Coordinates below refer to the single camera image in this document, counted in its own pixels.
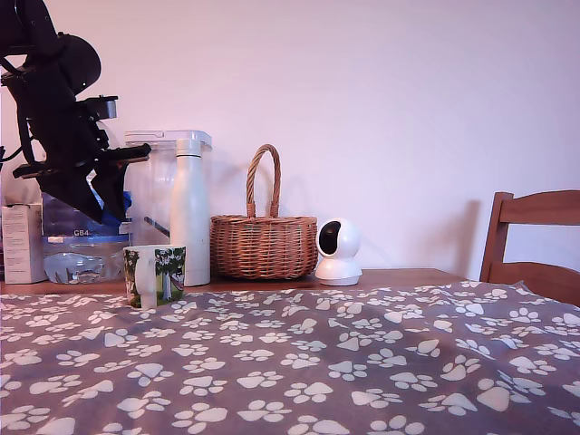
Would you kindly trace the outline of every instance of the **security camera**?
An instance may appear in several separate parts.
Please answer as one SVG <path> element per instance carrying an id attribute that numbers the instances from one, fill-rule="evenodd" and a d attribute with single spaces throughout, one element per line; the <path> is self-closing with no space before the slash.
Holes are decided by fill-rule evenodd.
<path id="1" fill-rule="evenodd" d="M 324 285 L 355 285 L 363 271 L 354 261 L 361 245 L 361 233 L 349 220 L 325 222 L 316 235 L 316 247 L 323 256 L 315 276 Z"/>

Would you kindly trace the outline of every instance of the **mug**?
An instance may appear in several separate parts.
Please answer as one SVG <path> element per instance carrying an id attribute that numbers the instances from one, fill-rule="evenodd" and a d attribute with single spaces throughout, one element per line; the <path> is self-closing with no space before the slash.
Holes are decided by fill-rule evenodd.
<path id="1" fill-rule="evenodd" d="M 123 248 L 127 302 L 149 310 L 183 296 L 185 247 L 173 245 Z"/>

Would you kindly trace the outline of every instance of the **gray fabric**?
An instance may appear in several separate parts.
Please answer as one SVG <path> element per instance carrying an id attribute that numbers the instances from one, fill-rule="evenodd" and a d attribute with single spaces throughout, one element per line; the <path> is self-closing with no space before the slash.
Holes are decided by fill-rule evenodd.
<path id="1" fill-rule="evenodd" d="M 2 432 L 580 432 L 580 313 L 473 282 L 3 295 Z"/>

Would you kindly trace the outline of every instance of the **cardboard box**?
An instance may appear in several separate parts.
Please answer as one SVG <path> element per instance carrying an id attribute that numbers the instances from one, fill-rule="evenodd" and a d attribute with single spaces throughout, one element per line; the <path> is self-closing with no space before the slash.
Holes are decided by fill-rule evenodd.
<path id="1" fill-rule="evenodd" d="M 6 283 L 44 281 L 41 205 L 2 207 L 2 233 Z"/>

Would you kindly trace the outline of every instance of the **wooden chair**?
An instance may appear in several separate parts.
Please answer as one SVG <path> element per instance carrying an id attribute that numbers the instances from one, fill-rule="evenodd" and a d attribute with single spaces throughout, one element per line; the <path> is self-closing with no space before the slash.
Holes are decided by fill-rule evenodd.
<path id="1" fill-rule="evenodd" d="M 536 193 L 514 198 L 497 192 L 491 209 L 480 281 L 514 284 L 524 281 L 532 292 L 580 306 L 580 273 L 541 263 L 504 263 L 509 224 L 580 226 L 580 190 Z"/>

